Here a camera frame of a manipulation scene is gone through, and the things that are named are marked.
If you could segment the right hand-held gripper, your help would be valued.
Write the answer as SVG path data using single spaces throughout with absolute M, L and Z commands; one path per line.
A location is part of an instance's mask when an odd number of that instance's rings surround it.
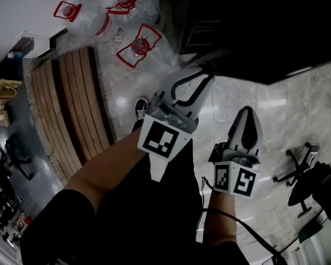
M 247 139 L 244 128 L 247 123 Z M 259 154 L 263 145 L 263 130 L 255 111 L 243 107 L 237 114 L 225 142 L 216 144 L 209 162 L 214 165 L 213 190 L 250 199 L 259 178 Z

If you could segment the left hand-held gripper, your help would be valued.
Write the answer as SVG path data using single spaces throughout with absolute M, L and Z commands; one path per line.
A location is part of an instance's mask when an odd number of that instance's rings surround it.
M 191 97 L 177 99 L 176 88 L 202 75 L 203 68 L 189 67 L 168 75 L 160 84 L 160 94 L 150 102 L 137 147 L 168 162 L 166 171 L 194 171 L 192 133 L 197 129 L 198 115 L 214 84 L 208 75 Z

